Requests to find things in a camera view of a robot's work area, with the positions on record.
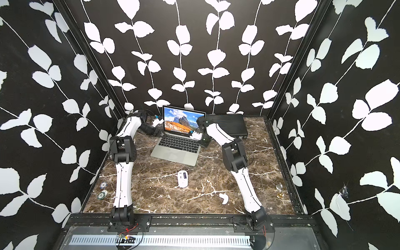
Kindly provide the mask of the white wireless mouse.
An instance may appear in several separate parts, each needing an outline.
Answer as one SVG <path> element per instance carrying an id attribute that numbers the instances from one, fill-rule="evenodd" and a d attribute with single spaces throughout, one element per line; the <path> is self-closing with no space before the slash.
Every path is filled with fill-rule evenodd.
<path id="1" fill-rule="evenodd" d="M 186 188 L 189 183 L 188 173 L 186 170 L 181 170 L 177 173 L 178 187 Z"/>

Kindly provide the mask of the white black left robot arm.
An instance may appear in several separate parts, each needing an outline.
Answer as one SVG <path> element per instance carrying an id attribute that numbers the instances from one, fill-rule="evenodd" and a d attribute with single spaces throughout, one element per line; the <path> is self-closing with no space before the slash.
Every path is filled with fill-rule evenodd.
<path id="1" fill-rule="evenodd" d="M 131 196 L 131 178 L 137 149 L 134 136 L 138 130 L 156 136 L 157 129 L 147 123 L 146 110 L 130 112 L 116 136 L 110 139 L 109 157 L 115 163 L 117 172 L 116 194 L 110 213 L 110 223 L 127 230 L 137 225 Z"/>

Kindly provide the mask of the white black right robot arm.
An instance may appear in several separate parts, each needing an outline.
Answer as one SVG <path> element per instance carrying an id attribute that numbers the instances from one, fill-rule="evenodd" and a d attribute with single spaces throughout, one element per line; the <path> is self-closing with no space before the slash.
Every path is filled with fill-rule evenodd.
<path id="1" fill-rule="evenodd" d="M 243 141 L 230 136 L 219 124 L 206 116 L 202 116 L 196 122 L 202 131 L 201 141 L 214 139 L 221 146 L 225 168 L 234 176 L 241 192 L 249 229 L 253 232 L 274 232 L 271 217 L 266 213 L 251 183 Z"/>

